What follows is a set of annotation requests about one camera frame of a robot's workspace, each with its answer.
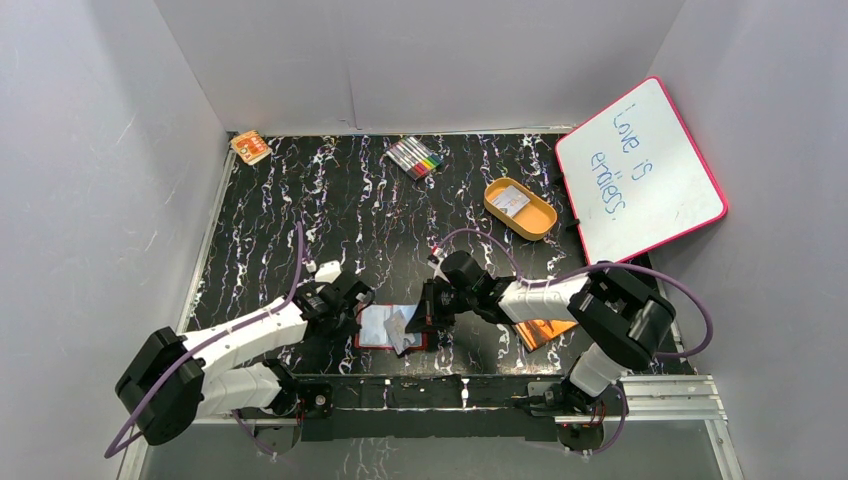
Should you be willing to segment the silver VIP credit card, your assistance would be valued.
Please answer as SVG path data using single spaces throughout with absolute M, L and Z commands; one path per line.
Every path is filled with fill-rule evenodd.
M 398 356 L 416 344 L 415 335 L 406 332 L 406 317 L 402 311 L 392 313 L 385 321 L 387 339 Z

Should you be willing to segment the red leather card holder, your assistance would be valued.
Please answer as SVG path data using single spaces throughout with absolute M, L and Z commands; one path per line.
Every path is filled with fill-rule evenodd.
M 424 350 L 427 340 L 421 333 L 407 333 L 406 326 L 415 305 L 371 305 L 358 314 L 359 333 L 355 346 L 363 349 L 393 350 L 398 356 Z

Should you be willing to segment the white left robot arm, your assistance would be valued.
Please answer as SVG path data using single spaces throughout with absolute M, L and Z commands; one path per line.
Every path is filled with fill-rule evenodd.
M 289 416 L 305 405 L 304 389 L 265 353 L 312 338 L 351 336 L 360 307 L 374 297 L 357 275 L 340 271 L 207 329 L 152 333 L 118 380 L 116 395 L 151 446 L 170 442 L 197 418 L 260 409 Z

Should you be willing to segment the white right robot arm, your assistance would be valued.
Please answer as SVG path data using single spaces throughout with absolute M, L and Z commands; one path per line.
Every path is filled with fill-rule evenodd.
M 629 269 L 603 262 L 560 282 L 523 282 L 493 276 L 469 253 L 457 251 L 423 283 L 405 331 L 445 330 L 466 312 L 501 325 L 573 321 L 592 343 L 567 373 L 563 399 L 571 411 L 587 414 L 609 386 L 650 365 L 676 316 L 672 304 Z

